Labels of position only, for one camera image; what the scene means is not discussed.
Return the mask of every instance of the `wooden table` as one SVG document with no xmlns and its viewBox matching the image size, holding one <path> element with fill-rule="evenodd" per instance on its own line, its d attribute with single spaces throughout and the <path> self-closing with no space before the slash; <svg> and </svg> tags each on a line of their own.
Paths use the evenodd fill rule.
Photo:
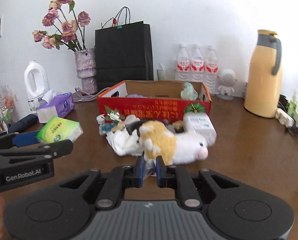
<svg viewBox="0 0 298 240">
<path fill-rule="evenodd" d="M 56 175 L 22 188 L 3 193 L 6 202 L 69 178 L 89 168 L 109 172 L 118 165 L 132 165 L 136 157 L 119 157 L 105 137 L 99 135 L 96 117 L 97 102 L 77 103 L 67 118 L 80 122 L 84 134 L 74 143 L 73 152 L 56 159 Z M 212 169 L 250 186 L 277 195 L 293 208 L 295 222 L 289 240 L 298 240 L 298 139 L 285 133 L 275 119 L 261 118 L 247 112 L 243 100 L 224 101 L 214 98 L 210 119 L 217 131 L 217 140 L 209 148 L 209 157 L 186 165 L 190 172 Z M 38 130 L 36 125 L 30 130 Z M 140 189 L 127 189 L 126 199 L 160 200 L 174 198 L 173 190 L 160 189 L 156 178 L 149 177 Z"/>
</svg>

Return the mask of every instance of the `purple tissue pack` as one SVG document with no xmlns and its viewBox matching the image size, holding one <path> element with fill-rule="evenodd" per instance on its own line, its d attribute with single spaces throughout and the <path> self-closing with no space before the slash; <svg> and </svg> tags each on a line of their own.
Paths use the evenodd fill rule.
<svg viewBox="0 0 298 240">
<path fill-rule="evenodd" d="M 72 93 L 55 96 L 50 103 L 46 101 L 37 108 L 40 123 L 47 123 L 52 117 L 64 118 L 74 109 Z"/>
</svg>

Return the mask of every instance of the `red cardboard box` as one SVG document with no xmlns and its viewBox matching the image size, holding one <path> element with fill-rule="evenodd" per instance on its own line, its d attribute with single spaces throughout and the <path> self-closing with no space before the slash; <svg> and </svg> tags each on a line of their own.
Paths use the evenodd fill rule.
<svg viewBox="0 0 298 240">
<path fill-rule="evenodd" d="M 105 106 L 117 109 L 125 116 L 134 114 L 140 119 L 167 119 L 170 122 L 182 120 L 185 112 L 197 111 L 209 114 L 211 97 L 203 83 L 190 82 L 199 94 L 199 100 L 180 98 L 184 82 L 178 81 L 122 81 L 97 99 L 100 114 L 105 114 Z M 149 98 L 127 98 L 137 94 Z"/>
</svg>

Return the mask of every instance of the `gray cable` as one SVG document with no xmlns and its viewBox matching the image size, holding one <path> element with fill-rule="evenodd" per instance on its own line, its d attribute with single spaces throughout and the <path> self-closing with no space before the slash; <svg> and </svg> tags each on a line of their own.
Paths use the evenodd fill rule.
<svg viewBox="0 0 298 240">
<path fill-rule="evenodd" d="M 83 91 L 81 88 L 75 88 L 77 95 L 79 96 L 79 98 L 74 98 L 73 101 L 75 103 L 77 102 L 90 102 L 93 101 L 95 99 L 97 99 L 97 97 L 104 91 L 106 91 L 109 88 L 104 88 L 101 91 L 99 91 L 98 93 L 96 93 L 95 95 L 91 95 L 85 91 Z"/>
</svg>

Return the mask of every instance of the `yellow and white plush toy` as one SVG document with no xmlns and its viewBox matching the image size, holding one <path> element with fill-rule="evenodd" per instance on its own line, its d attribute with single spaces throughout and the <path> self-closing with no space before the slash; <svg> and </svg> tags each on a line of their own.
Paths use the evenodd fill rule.
<svg viewBox="0 0 298 240">
<path fill-rule="evenodd" d="M 145 161 L 161 155 L 165 165 L 186 164 L 208 157 L 207 142 L 195 132 L 173 134 L 162 122 L 148 121 L 139 128 Z"/>
</svg>

